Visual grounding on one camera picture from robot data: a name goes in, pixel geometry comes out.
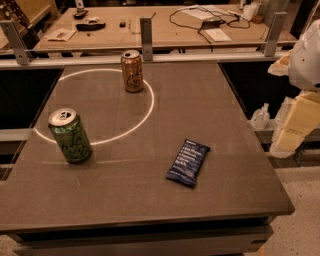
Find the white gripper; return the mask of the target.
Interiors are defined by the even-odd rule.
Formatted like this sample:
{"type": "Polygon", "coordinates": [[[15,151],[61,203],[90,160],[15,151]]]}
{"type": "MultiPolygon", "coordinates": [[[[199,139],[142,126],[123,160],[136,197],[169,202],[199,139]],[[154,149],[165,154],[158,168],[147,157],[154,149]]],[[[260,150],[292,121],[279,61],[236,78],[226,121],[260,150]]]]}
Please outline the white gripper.
{"type": "Polygon", "coordinates": [[[294,48],[270,65],[268,73],[287,76],[302,91],[286,97],[276,115],[270,154],[277,158],[293,155],[305,137],[320,125],[320,20],[314,21],[294,48]]]}

